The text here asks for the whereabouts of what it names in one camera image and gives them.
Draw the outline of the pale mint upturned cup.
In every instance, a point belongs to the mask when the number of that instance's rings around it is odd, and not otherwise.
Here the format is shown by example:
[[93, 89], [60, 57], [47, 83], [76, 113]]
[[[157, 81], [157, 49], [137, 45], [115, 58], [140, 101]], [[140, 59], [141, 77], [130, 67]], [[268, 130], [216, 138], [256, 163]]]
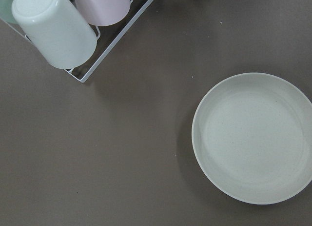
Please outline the pale mint upturned cup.
[[55, 68], [88, 61], [97, 37], [69, 0], [13, 0], [12, 14], [32, 44]]

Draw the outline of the round white plate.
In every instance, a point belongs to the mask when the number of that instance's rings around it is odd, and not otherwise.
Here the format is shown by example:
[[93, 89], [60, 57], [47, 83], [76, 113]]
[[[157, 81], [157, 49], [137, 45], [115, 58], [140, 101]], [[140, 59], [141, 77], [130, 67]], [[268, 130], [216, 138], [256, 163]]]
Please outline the round white plate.
[[277, 76], [231, 76], [199, 103], [192, 145], [225, 194], [256, 205], [285, 201], [312, 180], [312, 103]]

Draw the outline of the green upturned cup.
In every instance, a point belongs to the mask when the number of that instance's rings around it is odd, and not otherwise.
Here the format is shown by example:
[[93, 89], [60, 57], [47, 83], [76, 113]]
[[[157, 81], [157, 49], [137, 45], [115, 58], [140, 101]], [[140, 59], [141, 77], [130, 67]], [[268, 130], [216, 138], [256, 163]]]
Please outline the green upturned cup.
[[17, 24], [11, 10], [12, 2], [13, 0], [0, 0], [0, 17], [8, 23]]

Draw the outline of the pink upturned cup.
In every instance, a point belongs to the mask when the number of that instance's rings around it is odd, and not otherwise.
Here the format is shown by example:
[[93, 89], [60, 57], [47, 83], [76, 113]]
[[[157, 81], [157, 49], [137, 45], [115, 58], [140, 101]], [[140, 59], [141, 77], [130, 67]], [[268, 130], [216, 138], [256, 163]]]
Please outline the pink upturned cup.
[[123, 20], [133, 0], [75, 0], [76, 8], [94, 26], [110, 26]]

